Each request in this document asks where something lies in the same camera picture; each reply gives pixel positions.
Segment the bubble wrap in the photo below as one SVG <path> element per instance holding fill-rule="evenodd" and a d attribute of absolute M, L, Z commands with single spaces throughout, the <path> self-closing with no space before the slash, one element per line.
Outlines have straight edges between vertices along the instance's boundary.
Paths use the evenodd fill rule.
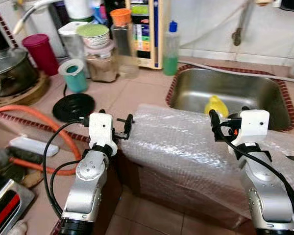
<path fill-rule="evenodd" d="M 193 209 L 201 205 L 196 208 L 221 220 L 222 213 L 216 214 L 211 202 L 203 206 L 205 198 L 212 200 L 237 214 L 228 223 L 231 227 L 242 216 L 250 218 L 238 161 L 229 154 L 226 143 L 214 141 L 208 115 L 143 104 L 134 120 L 131 136 L 122 141 L 121 149 L 131 161 L 148 169 L 140 170 L 143 194 Z M 294 161 L 285 157 L 294 156 L 294 135 L 268 131 L 259 145 L 271 153 L 273 166 L 294 188 Z"/>

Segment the colorful label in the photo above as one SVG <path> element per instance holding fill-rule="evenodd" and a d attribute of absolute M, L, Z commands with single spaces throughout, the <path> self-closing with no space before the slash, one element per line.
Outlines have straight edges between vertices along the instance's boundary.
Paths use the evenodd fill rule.
<path fill-rule="evenodd" d="M 149 25 L 136 24 L 135 47 L 136 50 L 150 51 Z"/>

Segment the electrical cord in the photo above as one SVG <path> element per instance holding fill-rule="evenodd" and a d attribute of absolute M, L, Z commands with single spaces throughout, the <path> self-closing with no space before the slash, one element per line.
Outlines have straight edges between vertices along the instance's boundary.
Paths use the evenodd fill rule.
<path fill-rule="evenodd" d="M 67 96 L 67 95 L 66 95 L 67 88 L 68 88 L 68 85 L 65 84 L 64 89 L 63 89 L 63 97 L 66 97 L 66 96 Z"/>
<path fill-rule="evenodd" d="M 67 162 L 67 163 L 64 163 L 60 166 L 58 166 L 54 172 L 52 173 L 51 175 L 51 178 L 50 178 L 50 186 L 49 186 L 49 190 L 50 190 L 50 195 L 51 195 L 51 198 L 55 204 L 55 206 L 57 207 L 57 210 L 62 214 L 63 210 L 62 208 L 60 207 L 59 203 L 57 202 L 57 199 L 55 198 L 54 196 L 54 193 L 53 193 L 53 181 L 54 181 L 54 178 L 55 178 L 55 175 L 57 174 L 57 172 L 62 169 L 63 167 L 67 166 L 67 165 L 72 165 L 72 164 L 75 164 L 75 163 L 79 163 L 81 160 L 76 160 L 76 161 L 72 161 L 72 162 Z"/>
<path fill-rule="evenodd" d="M 272 166 L 270 166 L 269 164 L 267 164 L 266 162 L 264 161 L 261 161 L 260 159 L 248 154 L 248 153 L 245 153 L 243 152 L 242 150 L 240 150 L 239 148 L 237 148 L 234 144 L 232 144 L 229 140 L 227 140 L 227 138 L 224 136 L 224 134 L 222 133 L 222 130 L 221 130 L 221 126 L 226 126 L 227 123 L 224 122 L 224 123 L 221 123 L 218 127 L 217 127 L 217 131 L 219 133 L 219 135 L 221 136 L 221 138 L 231 147 L 233 148 L 235 151 L 239 152 L 240 154 L 244 155 L 245 157 L 259 163 L 260 165 L 266 167 L 268 170 L 270 170 L 273 174 L 275 174 L 284 184 L 285 186 L 285 189 L 286 189 L 286 192 L 288 194 L 288 197 L 291 201 L 291 204 L 292 204 L 292 209 L 293 209 L 293 213 L 294 213 L 294 190 L 293 188 L 291 187 L 291 185 L 289 184 L 289 182 L 285 179 L 285 177 L 280 173 L 278 172 L 276 169 L 274 169 Z"/>
<path fill-rule="evenodd" d="M 61 132 L 64 128 L 66 128 L 67 126 L 74 124 L 74 123 L 81 123 L 80 121 L 71 121 L 68 122 L 66 124 L 64 124 L 63 126 L 61 126 L 52 136 L 51 138 L 48 140 L 45 150 L 44 150 L 44 154 L 43 154 L 43 176 L 44 176 L 44 184 L 45 184 L 45 190 L 47 193 L 47 197 L 49 199 L 49 202 L 54 210 L 54 212 L 56 213 L 56 215 L 61 218 L 61 214 L 62 212 L 58 209 L 58 205 L 56 205 L 56 203 L 54 202 L 53 198 L 51 197 L 50 191 L 49 191 L 49 187 L 48 187 L 48 181 L 47 181 L 47 167 L 46 167 L 46 156 L 47 156 L 47 150 L 51 144 L 51 142 L 53 141 L 53 139 L 59 134 L 59 132 Z"/>

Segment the metal pot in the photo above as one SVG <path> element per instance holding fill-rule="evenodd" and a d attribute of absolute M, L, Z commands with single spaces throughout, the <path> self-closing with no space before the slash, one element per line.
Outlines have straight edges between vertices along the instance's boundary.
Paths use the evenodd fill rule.
<path fill-rule="evenodd" d="M 0 97 L 17 94 L 37 81 L 38 72 L 20 48 L 0 51 Z"/>

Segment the orange hose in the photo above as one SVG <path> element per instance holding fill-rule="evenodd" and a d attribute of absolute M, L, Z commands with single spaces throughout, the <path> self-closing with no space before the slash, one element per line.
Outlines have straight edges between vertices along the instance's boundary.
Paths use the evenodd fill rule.
<path fill-rule="evenodd" d="M 11 110 L 20 110 L 20 111 L 27 112 L 27 113 L 32 114 L 33 116 L 41 119 L 45 123 L 47 123 L 53 130 L 57 131 L 59 129 L 59 126 L 51 118 L 40 113 L 38 110 L 30 108 L 28 106 L 11 104 L 11 105 L 6 105 L 3 107 L 0 107 L 0 112 L 11 111 Z M 70 147 L 70 149 L 74 153 L 75 159 L 80 160 L 81 154 L 80 154 L 76 144 L 72 140 L 72 138 L 65 131 L 60 131 L 59 135 L 64 139 L 65 143 Z M 25 167 L 29 167 L 32 169 L 43 171 L 42 165 L 39 165 L 39 164 L 30 163 L 30 162 L 27 162 L 27 161 L 24 161 L 21 159 L 17 159 L 17 158 L 11 158 L 10 161 L 15 164 L 21 165 L 21 166 L 25 166 Z M 54 169 L 47 167 L 47 172 L 53 173 Z M 60 170 L 60 171 L 58 171 L 57 174 L 59 174 L 59 175 L 73 175 L 73 174 L 75 174 L 75 167 L 70 170 Z"/>

